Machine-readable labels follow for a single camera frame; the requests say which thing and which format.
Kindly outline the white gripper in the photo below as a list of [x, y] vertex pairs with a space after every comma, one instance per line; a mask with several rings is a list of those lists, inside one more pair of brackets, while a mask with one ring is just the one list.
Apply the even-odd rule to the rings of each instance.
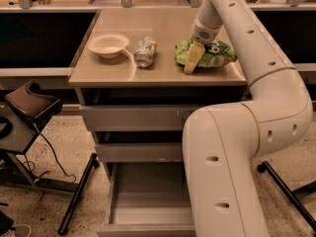
[[204, 54], [204, 45], [214, 41], [222, 26], [220, 18], [215, 17], [210, 20], [202, 20], [196, 17], [192, 26], [192, 37], [199, 41], [192, 44], [189, 48], [187, 62], [185, 64], [184, 72], [192, 74], [198, 66], [198, 62]]

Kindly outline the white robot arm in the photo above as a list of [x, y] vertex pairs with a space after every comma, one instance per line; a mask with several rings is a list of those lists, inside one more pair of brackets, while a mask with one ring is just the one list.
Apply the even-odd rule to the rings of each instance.
[[193, 112], [183, 130], [183, 158], [197, 237], [270, 237], [250, 160], [296, 142], [313, 117], [309, 93], [245, 0], [203, 0], [193, 25], [210, 42], [224, 29], [251, 100]]

